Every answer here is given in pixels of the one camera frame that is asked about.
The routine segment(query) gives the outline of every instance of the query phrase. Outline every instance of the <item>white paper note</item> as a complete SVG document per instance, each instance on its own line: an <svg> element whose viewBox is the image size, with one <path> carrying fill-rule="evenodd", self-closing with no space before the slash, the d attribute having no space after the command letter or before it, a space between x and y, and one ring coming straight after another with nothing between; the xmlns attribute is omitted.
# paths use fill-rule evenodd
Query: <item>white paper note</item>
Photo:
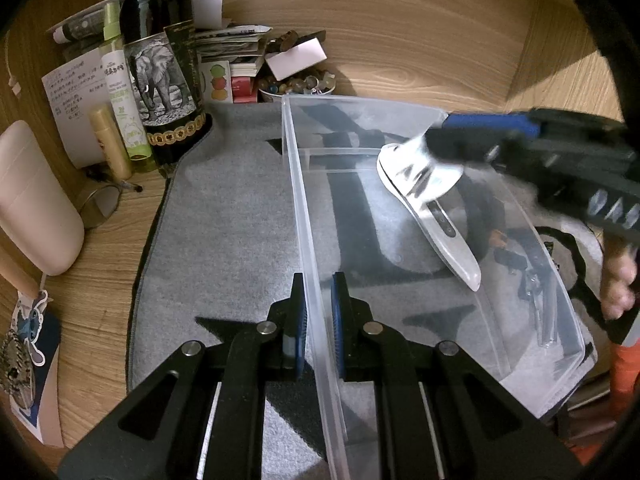
<svg viewBox="0 0 640 480"><path fill-rule="evenodd" d="M42 78L66 154L76 168L104 161L89 110L109 103L100 51L95 48Z"/></svg>
<svg viewBox="0 0 640 480"><path fill-rule="evenodd" d="M222 28L222 0L191 0L196 28Z"/></svg>

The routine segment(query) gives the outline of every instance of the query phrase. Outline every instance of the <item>clear plastic storage box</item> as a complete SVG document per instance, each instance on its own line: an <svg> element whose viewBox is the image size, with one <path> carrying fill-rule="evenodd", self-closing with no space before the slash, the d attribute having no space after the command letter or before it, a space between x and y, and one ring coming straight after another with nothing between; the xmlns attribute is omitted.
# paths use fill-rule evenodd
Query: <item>clear plastic storage box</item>
<svg viewBox="0 0 640 480"><path fill-rule="evenodd" d="M367 301L376 320L407 339L459 343L536 416L584 357L564 286L501 176L465 170L440 198L480 265L475 293L380 181L380 147L422 134L445 117L437 108L382 100L283 99L308 337L336 479L372 479L379 472L373 386L337 376L334 272L345 273L350 294Z"/></svg>

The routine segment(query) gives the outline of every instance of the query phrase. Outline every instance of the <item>fruit sticker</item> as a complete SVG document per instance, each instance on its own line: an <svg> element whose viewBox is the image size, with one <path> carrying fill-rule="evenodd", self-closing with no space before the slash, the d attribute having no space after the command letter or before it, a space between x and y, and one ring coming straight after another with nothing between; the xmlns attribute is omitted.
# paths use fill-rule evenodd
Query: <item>fruit sticker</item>
<svg viewBox="0 0 640 480"><path fill-rule="evenodd" d="M231 70L228 61L200 63L200 85L204 101L208 103L232 103Z"/></svg>

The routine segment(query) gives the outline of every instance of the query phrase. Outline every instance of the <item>elephant label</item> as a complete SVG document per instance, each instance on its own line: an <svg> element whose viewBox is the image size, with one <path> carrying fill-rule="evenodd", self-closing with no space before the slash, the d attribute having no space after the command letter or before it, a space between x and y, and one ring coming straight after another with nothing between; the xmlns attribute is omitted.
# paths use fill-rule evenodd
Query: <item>elephant label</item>
<svg viewBox="0 0 640 480"><path fill-rule="evenodd" d="M196 111L190 85L165 32L126 45L125 54L145 126L173 123Z"/></svg>

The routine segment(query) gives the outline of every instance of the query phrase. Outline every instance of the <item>red box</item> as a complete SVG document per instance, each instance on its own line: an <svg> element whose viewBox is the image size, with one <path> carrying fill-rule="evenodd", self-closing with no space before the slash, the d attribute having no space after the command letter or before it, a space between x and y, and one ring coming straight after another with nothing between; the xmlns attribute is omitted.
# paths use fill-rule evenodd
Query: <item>red box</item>
<svg viewBox="0 0 640 480"><path fill-rule="evenodd" d="M234 94L234 104L236 103L257 103L258 102L258 87L256 86L251 95L236 97Z"/></svg>
<svg viewBox="0 0 640 480"><path fill-rule="evenodd" d="M236 100L236 97L251 96L254 93L254 78L253 77L232 77L231 93L233 94L234 101Z"/></svg>

